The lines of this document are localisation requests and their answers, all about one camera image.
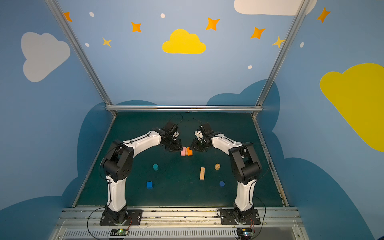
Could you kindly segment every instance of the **yellow cloud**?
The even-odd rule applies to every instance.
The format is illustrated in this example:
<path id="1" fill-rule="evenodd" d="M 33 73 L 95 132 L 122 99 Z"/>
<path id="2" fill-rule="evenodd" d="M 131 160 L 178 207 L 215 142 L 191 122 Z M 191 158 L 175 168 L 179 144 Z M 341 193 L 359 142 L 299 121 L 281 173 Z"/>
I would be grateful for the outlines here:
<path id="1" fill-rule="evenodd" d="M 163 43 L 163 51 L 166 53 L 203 53 L 207 47 L 200 42 L 196 34 L 189 33 L 184 29 L 175 30 L 169 38 L 169 41 Z"/>
<path id="2" fill-rule="evenodd" d="M 320 88 L 364 142 L 384 152 L 384 67 L 363 63 L 329 72 Z"/>

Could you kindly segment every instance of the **pink block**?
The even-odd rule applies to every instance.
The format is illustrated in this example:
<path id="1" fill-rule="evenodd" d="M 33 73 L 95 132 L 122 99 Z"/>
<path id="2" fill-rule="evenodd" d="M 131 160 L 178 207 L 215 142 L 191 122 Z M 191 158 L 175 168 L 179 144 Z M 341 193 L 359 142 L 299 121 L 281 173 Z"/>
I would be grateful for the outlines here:
<path id="1" fill-rule="evenodd" d="M 181 156 L 185 156 L 186 149 L 186 147 L 183 147 L 183 150 L 181 150 Z"/>

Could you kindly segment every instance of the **blue cube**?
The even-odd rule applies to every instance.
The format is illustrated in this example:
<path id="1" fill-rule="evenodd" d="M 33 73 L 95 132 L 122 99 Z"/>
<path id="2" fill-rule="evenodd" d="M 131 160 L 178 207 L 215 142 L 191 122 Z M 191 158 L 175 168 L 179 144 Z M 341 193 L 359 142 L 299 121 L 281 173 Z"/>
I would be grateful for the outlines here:
<path id="1" fill-rule="evenodd" d="M 152 189 L 153 188 L 153 183 L 152 182 L 147 182 L 147 188 Z"/>

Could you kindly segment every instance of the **robotic arm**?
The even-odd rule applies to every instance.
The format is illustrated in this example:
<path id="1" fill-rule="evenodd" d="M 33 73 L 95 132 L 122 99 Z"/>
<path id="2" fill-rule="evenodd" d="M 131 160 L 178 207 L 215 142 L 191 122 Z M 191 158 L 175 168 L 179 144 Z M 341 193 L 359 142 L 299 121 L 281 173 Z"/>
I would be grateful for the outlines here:
<path id="1" fill-rule="evenodd" d="M 114 141 L 111 144 L 101 162 L 108 181 L 108 202 L 100 225 L 124 225 L 127 222 L 125 182 L 131 173 L 134 157 L 157 145 L 165 146 L 165 150 L 169 152 L 181 151 L 183 147 L 181 140 L 177 138 L 177 129 L 176 124 L 168 122 L 162 129 L 156 127 L 140 137 L 123 142 Z"/>
<path id="2" fill-rule="evenodd" d="M 205 152 L 215 147 L 229 155 L 232 173 L 237 180 L 234 218 L 238 224 L 245 224 L 254 213 L 253 189 L 262 171 L 252 144 L 236 142 L 220 132 L 214 132 L 209 123 L 201 124 L 195 135 L 197 138 L 193 140 L 190 149 Z"/>

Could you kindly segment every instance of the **black mounting plate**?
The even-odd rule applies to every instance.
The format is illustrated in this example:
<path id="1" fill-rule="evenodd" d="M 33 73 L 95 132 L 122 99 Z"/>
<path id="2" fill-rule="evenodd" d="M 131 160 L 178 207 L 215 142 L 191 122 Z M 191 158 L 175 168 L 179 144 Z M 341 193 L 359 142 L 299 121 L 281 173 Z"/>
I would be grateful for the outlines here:
<path id="1" fill-rule="evenodd" d="M 220 212 L 220 220 L 221 220 L 221 225 L 239 225 L 235 221 L 235 215 L 233 213 L 233 209 L 218 209 L 218 212 Z M 260 216 L 259 212 L 257 209 L 253 209 L 251 212 L 250 218 L 253 220 L 254 225 L 260 225 Z M 244 225 L 251 225 L 251 219 L 249 219 Z"/>
<path id="2" fill-rule="evenodd" d="M 143 210 L 141 209 L 127 209 L 127 220 L 125 223 L 123 223 L 121 226 L 137 226 L 140 225 L 141 222 L 141 215 Z M 101 219 L 100 221 L 100 226 L 116 226 L 116 224 L 113 223 L 113 220 L 109 219 L 108 216 L 106 215 L 104 218 Z"/>

